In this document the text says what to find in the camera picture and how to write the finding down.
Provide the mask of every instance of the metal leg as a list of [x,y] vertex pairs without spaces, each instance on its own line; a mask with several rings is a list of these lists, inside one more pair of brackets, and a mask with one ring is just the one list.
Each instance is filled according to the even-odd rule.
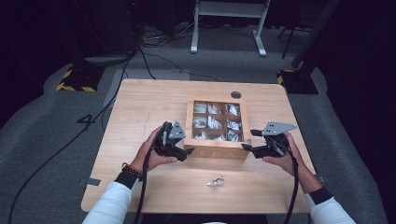
[[282,33],[280,33],[280,35],[277,37],[278,39],[283,35],[283,33],[285,32],[285,30],[286,30],[286,27],[285,28],[283,28],[283,31],[282,31]]
[[259,49],[260,56],[262,57],[265,57],[267,55],[264,45],[262,44],[261,34],[262,34],[262,26],[264,25],[265,17],[267,16],[269,4],[270,4],[270,0],[266,0],[262,8],[262,16],[260,17],[260,21],[259,21],[259,29],[257,30],[257,32],[253,31],[253,36],[256,42],[256,46]]
[[191,53],[197,53],[198,51],[198,15],[199,15],[199,0],[195,1],[195,10],[194,10],[194,32],[192,34],[191,41]]
[[282,59],[285,59],[286,51],[288,50],[291,38],[293,37],[294,30],[295,30],[295,27],[293,27],[293,29],[291,29],[291,33],[290,33],[290,36],[289,36],[289,39],[288,39],[288,43],[286,44],[285,51],[283,51]]

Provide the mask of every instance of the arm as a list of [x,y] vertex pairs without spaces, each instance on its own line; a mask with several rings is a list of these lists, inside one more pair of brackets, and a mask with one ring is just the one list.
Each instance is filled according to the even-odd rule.
[[[290,148],[296,158],[300,186],[304,192],[305,200],[309,206],[314,223],[355,223],[340,203],[316,179],[306,167],[303,158],[294,140],[289,133],[285,133]],[[281,158],[264,157],[263,161],[280,166],[290,175],[294,175],[290,154]]]
[[[151,133],[129,165],[135,172],[122,171],[116,180],[108,185],[105,193],[85,217],[83,223],[123,223],[138,182],[138,174],[142,174],[144,159],[160,129],[161,127]],[[176,161],[175,157],[161,157],[155,150],[152,150],[148,161],[148,170],[150,171],[160,164]]]

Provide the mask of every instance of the wooden box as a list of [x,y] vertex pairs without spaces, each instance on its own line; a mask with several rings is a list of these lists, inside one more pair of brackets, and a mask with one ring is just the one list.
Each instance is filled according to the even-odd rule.
[[184,148],[189,157],[245,160],[241,144],[251,144],[245,102],[191,96],[187,106]]

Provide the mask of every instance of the white metal stand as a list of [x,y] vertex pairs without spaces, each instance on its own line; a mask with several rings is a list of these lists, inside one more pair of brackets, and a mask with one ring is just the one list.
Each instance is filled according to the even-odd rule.
[[264,4],[252,3],[230,3],[230,2],[206,2],[195,1],[194,12],[194,32],[191,41],[191,53],[198,51],[198,17],[200,15],[206,16],[226,16],[226,17],[247,17],[247,18],[260,18],[259,28],[253,31],[253,37],[259,49],[260,56],[267,55],[264,45],[262,44],[262,25],[264,24],[269,7],[270,0],[265,0]]

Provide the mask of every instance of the robot controller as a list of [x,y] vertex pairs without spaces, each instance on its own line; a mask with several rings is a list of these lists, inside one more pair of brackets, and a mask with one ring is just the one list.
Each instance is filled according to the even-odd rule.
[[242,148],[253,153],[256,159],[266,156],[283,157],[289,148],[289,142],[284,132],[296,129],[296,124],[287,124],[270,121],[264,130],[250,130],[253,136],[262,136],[266,146],[253,147],[242,144]]
[[176,157],[179,161],[184,161],[187,159],[187,155],[194,151],[194,148],[184,150],[176,147],[176,143],[185,137],[186,134],[184,134],[178,121],[175,122],[174,126],[171,122],[166,121],[158,133],[158,137],[154,140],[153,147],[160,156]]

